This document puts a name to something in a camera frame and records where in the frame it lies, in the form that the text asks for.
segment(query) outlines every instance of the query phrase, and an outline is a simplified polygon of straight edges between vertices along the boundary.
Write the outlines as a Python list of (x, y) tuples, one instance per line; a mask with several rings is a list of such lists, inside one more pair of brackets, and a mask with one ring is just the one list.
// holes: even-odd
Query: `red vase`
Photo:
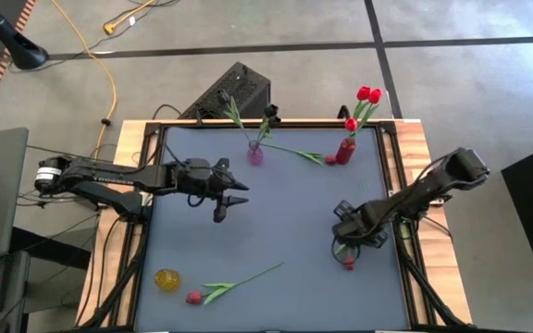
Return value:
[(355, 151), (355, 139), (346, 138), (341, 142), (341, 147), (337, 152), (337, 163), (345, 165), (351, 160), (351, 156)]

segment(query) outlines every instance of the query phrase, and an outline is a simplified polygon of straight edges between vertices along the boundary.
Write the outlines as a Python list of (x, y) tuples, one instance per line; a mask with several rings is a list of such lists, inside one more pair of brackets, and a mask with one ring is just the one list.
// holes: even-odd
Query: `wooden table frame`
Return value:
[[(283, 122), (286, 121), (311, 122), (315, 124), (330, 122), (341, 124), (342, 122), (342, 120), (338, 119), (283, 120)], [(250, 126), (259, 122), (259, 119), (244, 120), (244, 123), (249, 124)], [(378, 119), (370, 122), (372, 124), (385, 124), (382, 140), (378, 140), (384, 142), (383, 149), (387, 156), (386, 162), (387, 168), (390, 171), (391, 188), (395, 191), (399, 190), (407, 183), (414, 181), (416, 176), (430, 162), (427, 142), (420, 120), (394, 121)], [(118, 139), (118, 147), (114, 159), (115, 164), (137, 166), (136, 157), (138, 157), (137, 159), (140, 161), (148, 160), (151, 156), (149, 152), (143, 151), (139, 156), (137, 156), (137, 153), (141, 151), (144, 139), (148, 141), (151, 140), (151, 144), (155, 143), (155, 133), (150, 130), (153, 129), (153, 127), (149, 126), (154, 123), (173, 126), (190, 126), (191, 124), (196, 123), (196, 120), (125, 121)], [(204, 124), (206, 125), (228, 123), (231, 123), (231, 121), (226, 119), (204, 121)], [(401, 155), (401, 158), (398, 160), (395, 158), (394, 153), (397, 150), (400, 151)], [(128, 186), (110, 185), (110, 187), (118, 191), (130, 190), (130, 187)], [(447, 228), (447, 222), (445, 221), (445, 215), (443, 214), (442, 208), (431, 208), (428, 215)], [(122, 268), (120, 264), (121, 258), (122, 262), (129, 260), (134, 255), (139, 244), (141, 227), (128, 227), (124, 223), (119, 223), (112, 230), (112, 234), (108, 236), (108, 231), (117, 217), (117, 214), (112, 210), (105, 210), (101, 215), (98, 233), (96, 235), (96, 248), (93, 258), (94, 265), (92, 266), (91, 260), (81, 296), (80, 310), (78, 311), (78, 313), (80, 313), (83, 310), (84, 314), (78, 324), (83, 324), (93, 315), (94, 309), (97, 306), (96, 304), (98, 303), (98, 291), (100, 291), (101, 294), (101, 302), (117, 282), (119, 269)], [(108, 244), (105, 253), (105, 270), (103, 277), (101, 263), (106, 238), (108, 238)], [(407, 244), (407, 247), (409, 248), (409, 253), (411, 253), (415, 259), (419, 254), (419, 260), (424, 262), (429, 282), (444, 302), (460, 319), (466, 323), (471, 322), (464, 288), (450, 238), (441, 229), (427, 223), (421, 223), (417, 233), (417, 239), (414, 239), (414, 242)], [(89, 288), (90, 277), (93, 277), (91, 289)], [(416, 320), (411, 318), (411, 322), (416, 321), (419, 324), (433, 323), (435, 316), (429, 315), (430, 311), (428, 304), (425, 302), (421, 290), (416, 285), (414, 279), (410, 277), (410, 279), (407, 279), (403, 283), (410, 284), (409, 288), (412, 288), (413, 303), (415, 306), (413, 307), (414, 312), (410, 313), (409, 316), (415, 314)], [(133, 309), (130, 311), (129, 304), (134, 300), (133, 295), (136, 294), (136, 291), (133, 293), (133, 286), (137, 285), (138, 283), (133, 283), (132, 278), (122, 293), (120, 305), (115, 307), (113, 312), (111, 312), (112, 315), (106, 318), (105, 326), (125, 326), (133, 322), (134, 311)]]

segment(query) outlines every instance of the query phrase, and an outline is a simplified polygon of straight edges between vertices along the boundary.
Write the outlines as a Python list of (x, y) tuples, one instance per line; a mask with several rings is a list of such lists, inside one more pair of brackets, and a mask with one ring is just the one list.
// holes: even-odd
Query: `vase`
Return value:
[(248, 142), (248, 162), (253, 166), (258, 166), (263, 163), (263, 150), (260, 149), (260, 143), (257, 141)]
[(341, 165), (345, 165), (349, 163), (349, 160), (351, 160), (351, 156), (353, 155), (353, 152), (355, 151), (356, 142), (353, 138), (346, 138), (341, 142), (341, 147), (339, 147), (339, 151), (337, 152), (337, 163)]

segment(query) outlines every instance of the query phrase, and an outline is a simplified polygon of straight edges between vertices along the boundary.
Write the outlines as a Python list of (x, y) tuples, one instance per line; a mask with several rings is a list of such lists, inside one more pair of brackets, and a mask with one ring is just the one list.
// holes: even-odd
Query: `gray floor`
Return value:
[[(89, 43), (104, 37), (104, 21), (129, 7), (118, 0), (60, 3)], [(374, 5), (385, 41), (533, 36), (533, 0), (374, 0)], [(25, 31), (52, 54), (81, 50), (48, 1), (37, 2)], [(373, 41), (363, 1), (182, 0), (158, 8), (98, 51), (338, 41)], [(423, 119), (432, 155), (474, 148), (495, 171), (474, 192), (455, 193), (446, 207), (475, 323), (533, 331), (533, 256), (499, 172), (533, 152), (533, 43), (387, 49), (387, 54), (403, 115)], [(384, 82), (374, 49), (109, 59), (119, 102), (117, 125), (105, 142), (117, 141), (123, 119), (149, 118), (162, 103), (185, 109), (235, 61), (273, 81), (272, 98), (284, 117), (333, 117), (340, 104), (353, 102), (358, 86)], [(0, 86), (0, 130), (25, 126), (32, 144), (89, 154), (109, 101), (104, 72), (91, 60), (7, 73)], [(383, 103), (378, 117), (391, 117), (388, 100)], [(36, 163), (48, 155), (29, 151), (23, 189), (31, 188)], [(109, 149), (102, 157), (112, 155)], [(17, 225), (50, 235), (88, 214), (74, 203), (21, 208)], [(82, 243), (91, 227), (68, 239)], [(31, 271), (31, 280), (56, 269), (40, 267)], [(76, 287), (82, 272), (68, 274), (75, 278), (60, 277), (52, 290), (35, 291), (35, 308), (50, 306), (42, 305), (43, 299), (59, 304), (60, 296)], [(66, 308), (33, 314), (30, 332), (69, 327), (74, 314)]]

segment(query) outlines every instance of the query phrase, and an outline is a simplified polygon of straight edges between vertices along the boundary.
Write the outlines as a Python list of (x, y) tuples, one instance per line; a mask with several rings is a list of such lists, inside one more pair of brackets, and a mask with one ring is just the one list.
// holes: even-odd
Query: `red flower bud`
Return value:
[(342, 259), (342, 265), (346, 270), (353, 270), (355, 268), (355, 258), (350, 254), (345, 255)]
[(374, 89), (373, 91), (371, 91), (371, 94), (369, 94), (369, 103), (377, 104), (380, 98), (381, 98), (381, 90)]
[(359, 122), (353, 117), (348, 118), (344, 122), (344, 128), (346, 128), (348, 131), (356, 131), (357, 126), (359, 126)]
[(203, 301), (203, 294), (201, 291), (192, 291), (186, 295), (186, 303), (188, 304), (200, 304)]
[(364, 101), (369, 97), (369, 87), (363, 86), (359, 88), (359, 92), (357, 92), (357, 99), (359, 101)]
[(328, 164), (328, 165), (335, 165), (335, 164), (337, 164), (337, 156), (335, 156), (335, 155), (326, 155), (326, 157), (324, 157), (324, 162), (326, 162), (326, 164)]

